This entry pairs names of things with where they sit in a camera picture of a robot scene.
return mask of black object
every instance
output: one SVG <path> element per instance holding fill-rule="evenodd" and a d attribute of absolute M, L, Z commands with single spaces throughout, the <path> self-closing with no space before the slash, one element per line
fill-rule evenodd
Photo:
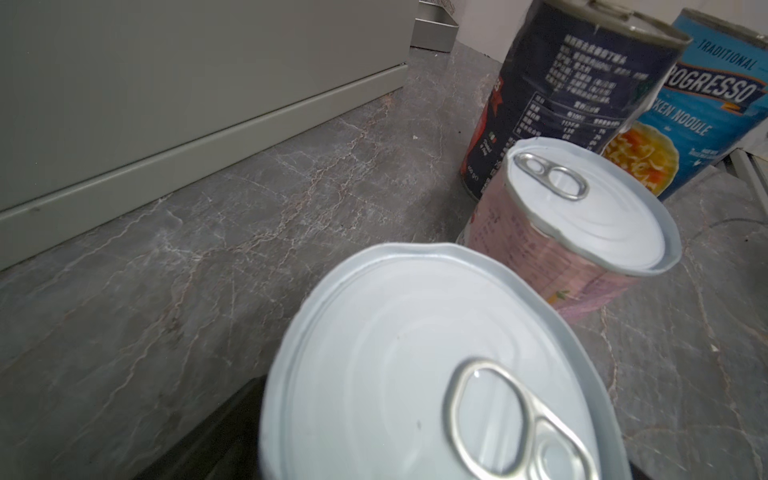
<path fill-rule="evenodd" d="M 632 462 L 629 462 L 629 471 L 632 474 L 633 480 L 651 480 L 645 472 L 640 470 L 640 468 Z"/>
<path fill-rule="evenodd" d="M 252 480 L 266 377 L 250 380 L 134 480 Z"/>

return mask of tin can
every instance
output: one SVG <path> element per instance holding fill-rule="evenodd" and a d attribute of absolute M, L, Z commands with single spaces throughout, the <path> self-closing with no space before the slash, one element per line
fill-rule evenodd
<path fill-rule="evenodd" d="M 371 247 L 319 283 L 270 369 L 259 459 L 270 480 L 631 478 L 568 325 L 450 243 Z"/>
<path fill-rule="evenodd" d="M 461 167 L 480 198 L 516 141 L 552 137 L 600 152 L 650 107 L 690 37 L 598 0 L 534 0 Z"/>
<path fill-rule="evenodd" d="M 693 44 L 651 110 L 603 153 L 662 200 L 768 118 L 764 35 L 689 8 L 673 25 Z"/>
<path fill-rule="evenodd" d="M 458 242 L 509 266 L 570 323 L 682 255 L 653 194 L 600 155 L 552 138 L 507 152 Z"/>

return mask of pink can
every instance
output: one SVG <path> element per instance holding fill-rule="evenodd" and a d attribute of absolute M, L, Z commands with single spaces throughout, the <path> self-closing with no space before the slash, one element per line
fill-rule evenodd
<path fill-rule="evenodd" d="M 458 243 L 511 268 L 569 323 L 682 255 L 669 212 L 630 174 L 541 137 L 507 152 Z"/>

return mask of gray marble surface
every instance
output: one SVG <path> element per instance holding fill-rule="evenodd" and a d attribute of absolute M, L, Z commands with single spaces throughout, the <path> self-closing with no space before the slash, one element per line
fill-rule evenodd
<path fill-rule="evenodd" d="M 0 273 L 0 475 L 130 478 L 248 379 L 338 262 L 454 240 L 499 63 L 412 50 L 406 86 Z M 630 457 L 765 478 L 768 227 L 710 169 L 668 206 L 681 265 L 576 327 Z"/>

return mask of metal tray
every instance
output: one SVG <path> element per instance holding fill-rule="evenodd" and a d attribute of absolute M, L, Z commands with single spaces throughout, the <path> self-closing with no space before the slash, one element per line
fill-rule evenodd
<path fill-rule="evenodd" d="M 436 51 L 451 51 L 456 41 L 458 23 L 440 5 L 419 2 L 413 25 L 411 46 Z"/>

